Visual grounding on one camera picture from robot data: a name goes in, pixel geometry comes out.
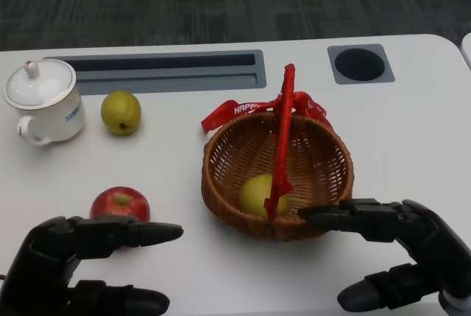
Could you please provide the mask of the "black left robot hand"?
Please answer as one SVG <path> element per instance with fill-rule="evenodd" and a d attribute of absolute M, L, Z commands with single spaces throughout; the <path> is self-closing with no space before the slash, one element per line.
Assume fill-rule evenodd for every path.
<path fill-rule="evenodd" d="M 55 217 L 34 227 L 3 277 L 2 315 L 163 315 L 169 298 L 133 285 L 69 283 L 82 260 L 106 259 L 122 247 L 146 247 L 183 235 L 179 225 L 135 217 Z"/>

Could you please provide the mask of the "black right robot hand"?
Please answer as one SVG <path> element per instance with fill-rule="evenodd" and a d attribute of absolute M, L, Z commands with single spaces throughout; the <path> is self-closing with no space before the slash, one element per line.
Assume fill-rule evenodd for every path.
<path fill-rule="evenodd" d="M 470 314 L 470 249 L 435 212 L 413 200 L 343 200 L 301 208 L 309 225 L 352 232 L 369 242 L 398 242 L 415 261 L 367 275 L 337 297 L 347 312 L 398 309 L 436 293 L 447 315 Z"/>

